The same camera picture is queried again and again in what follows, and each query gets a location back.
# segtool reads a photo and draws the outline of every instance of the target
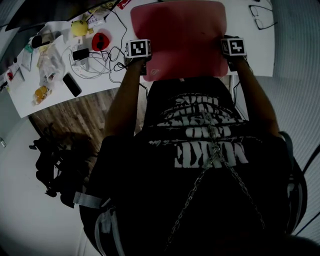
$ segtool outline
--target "white graphic print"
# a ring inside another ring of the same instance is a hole
[[[213,127],[213,131],[216,138],[223,138],[231,135],[228,126]],[[185,135],[188,138],[209,138],[207,127],[189,127],[185,130]]]
[[[168,119],[169,115],[172,115],[172,113],[170,113],[170,112],[172,112],[172,111],[178,112],[178,111],[182,111],[182,110],[185,110],[186,114],[198,113],[199,104],[184,104],[183,107],[181,105],[176,105],[174,107],[170,107],[170,108],[166,109],[165,111],[163,111],[161,113],[161,115],[164,116],[167,114],[167,116],[165,118]],[[213,113],[220,115],[220,116],[231,117],[229,113],[227,113],[221,109],[218,109],[218,108],[213,109]]]
[[[222,150],[225,160],[231,165],[236,166],[237,161],[241,164],[247,164],[244,147],[241,143],[231,143],[219,141],[218,144]],[[174,159],[176,168],[203,168],[212,155],[212,142],[208,141],[190,141],[177,144],[177,157]],[[220,160],[213,162],[214,168],[222,167]]]
[[[212,125],[218,125],[218,124],[236,124],[236,123],[243,123],[243,120],[241,119],[235,119],[226,117],[223,115],[214,115],[212,118]],[[204,117],[202,115],[189,115],[189,116],[181,116],[176,117],[173,119],[170,119],[165,122],[158,123],[157,126],[168,126],[168,127],[174,127],[174,126],[202,126],[203,124],[209,125],[207,121],[205,121]]]
[[[169,113],[164,119],[171,119],[171,118],[180,117],[180,116],[189,115],[189,114],[195,114],[195,113],[211,113],[216,115],[223,115],[225,117],[230,118],[230,115],[228,113],[221,111],[219,109],[213,109],[210,104],[200,103],[191,107],[182,108],[175,112]]]
[[[210,103],[218,106],[218,99],[208,96],[181,96],[175,100],[176,105],[193,104],[193,103]]]

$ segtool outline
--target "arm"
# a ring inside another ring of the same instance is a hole
[[[133,136],[137,120],[140,70],[144,60],[132,63],[105,117],[104,135]]]
[[[235,58],[232,62],[239,75],[250,121],[259,129],[281,137],[275,111],[246,60],[241,57]]]

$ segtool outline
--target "person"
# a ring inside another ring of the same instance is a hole
[[[246,60],[232,61],[249,121],[218,78],[161,80],[152,84],[135,136],[144,60],[128,66],[86,192],[112,200],[123,254],[263,255],[284,243],[287,146]],[[101,211],[81,206],[80,212],[92,244],[117,255],[103,242],[110,234],[97,244]]]

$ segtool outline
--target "yellow object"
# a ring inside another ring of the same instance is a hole
[[[33,106],[39,105],[41,102],[44,101],[46,97],[48,97],[51,94],[51,92],[52,90],[50,90],[48,87],[41,86],[34,92],[33,101],[31,102],[31,104]]]
[[[71,32],[76,37],[83,37],[87,34],[88,31],[88,23],[84,20],[77,20],[72,22],[71,24]]]

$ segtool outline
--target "plastic bag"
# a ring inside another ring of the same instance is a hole
[[[40,86],[48,86],[54,82],[61,82],[65,73],[65,65],[55,47],[50,47],[39,57]]]
[[[50,94],[52,93],[52,90],[49,89],[46,86],[41,86],[38,88],[33,95],[33,101],[31,102],[32,106],[39,105],[41,102],[43,102]]]

